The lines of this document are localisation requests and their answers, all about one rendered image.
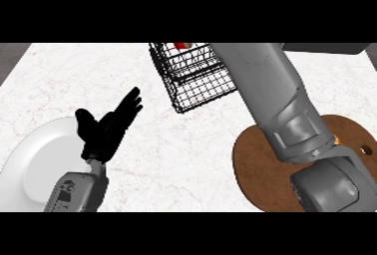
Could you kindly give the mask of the dark grey appliance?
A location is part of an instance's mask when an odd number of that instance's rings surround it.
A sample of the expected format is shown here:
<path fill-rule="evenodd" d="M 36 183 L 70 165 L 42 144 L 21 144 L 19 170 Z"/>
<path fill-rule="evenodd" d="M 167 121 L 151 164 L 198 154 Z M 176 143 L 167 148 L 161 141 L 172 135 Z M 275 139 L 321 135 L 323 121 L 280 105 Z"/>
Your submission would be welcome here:
<path fill-rule="evenodd" d="M 357 55 L 368 46 L 370 43 L 286 43 L 283 50 L 290 52 Z"/>

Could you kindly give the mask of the white round plate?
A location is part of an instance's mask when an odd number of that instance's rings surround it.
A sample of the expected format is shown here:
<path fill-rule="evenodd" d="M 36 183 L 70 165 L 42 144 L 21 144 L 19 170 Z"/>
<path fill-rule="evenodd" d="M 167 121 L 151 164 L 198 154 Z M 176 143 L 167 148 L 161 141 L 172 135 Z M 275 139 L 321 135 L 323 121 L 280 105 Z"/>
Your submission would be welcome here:
<path fill-rule="evenodd" d="M 68 171 L 89 172 L 77 119 L 37 127 L 15 147 L 0 171 L 0 212 L 43 211 L 55 184 Z"/>

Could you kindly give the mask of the round brown wooden cutting board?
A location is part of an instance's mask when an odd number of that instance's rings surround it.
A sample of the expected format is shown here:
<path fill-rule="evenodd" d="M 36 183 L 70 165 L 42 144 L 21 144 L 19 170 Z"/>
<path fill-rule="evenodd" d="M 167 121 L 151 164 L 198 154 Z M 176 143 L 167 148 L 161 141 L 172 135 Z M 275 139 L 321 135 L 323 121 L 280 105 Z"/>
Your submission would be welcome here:
<path fill-rule="evenodd" d="M 377 181 L 377 134 L 339 115 L 325 115 L 323 120 L 340 139 L 357 152 Z M 237 184 L 250 203 L 266 212 L 303 212 L 290 185 L 290 175 L 309 163 L 281 162 L 257 126 L 240 134 L 232 147 L 232 167 Z"/>

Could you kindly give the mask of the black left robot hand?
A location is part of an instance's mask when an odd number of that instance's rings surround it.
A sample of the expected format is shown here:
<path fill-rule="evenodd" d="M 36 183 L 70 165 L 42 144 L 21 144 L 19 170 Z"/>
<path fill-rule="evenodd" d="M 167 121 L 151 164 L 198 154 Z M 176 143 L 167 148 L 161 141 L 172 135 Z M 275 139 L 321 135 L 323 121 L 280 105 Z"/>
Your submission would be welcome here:
<path fill-rule="evenodd" d="M 82 159 L 107 163 L 118 150 L 126 130 L 142 110 L 141 89 L 133 87 L 117 108 L 96 120 L 86 109 L 76 110 L 77 134 L 84 142 Z"/>

